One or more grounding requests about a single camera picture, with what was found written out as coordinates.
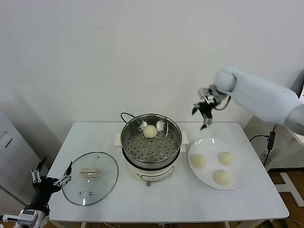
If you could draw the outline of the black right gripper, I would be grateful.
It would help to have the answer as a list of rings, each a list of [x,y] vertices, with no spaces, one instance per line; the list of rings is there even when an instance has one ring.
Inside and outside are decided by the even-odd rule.
[[[198,102],[193,105],[191,115],[194,115],[197,111],[203,117],[203,125],[200,130],[208,128],[212,124],[212,109],[215,107],[214,103],[208,104],[207,102]]]

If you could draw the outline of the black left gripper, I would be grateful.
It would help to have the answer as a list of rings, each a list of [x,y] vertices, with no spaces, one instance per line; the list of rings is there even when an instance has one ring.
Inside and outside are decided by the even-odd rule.
[[[72,161],[67,167],[64,175],[60,178],[51,177],[40,177],[40,172],[44,166],[47,157],[42,159],[35,169],[31,170],[33,187],[35,189],[35,194],[30,204],[28,204],[28,209],[33,210],[49,210],[48,203],[53,193],[59,192],[61,187],[64,187],[72,180]]]

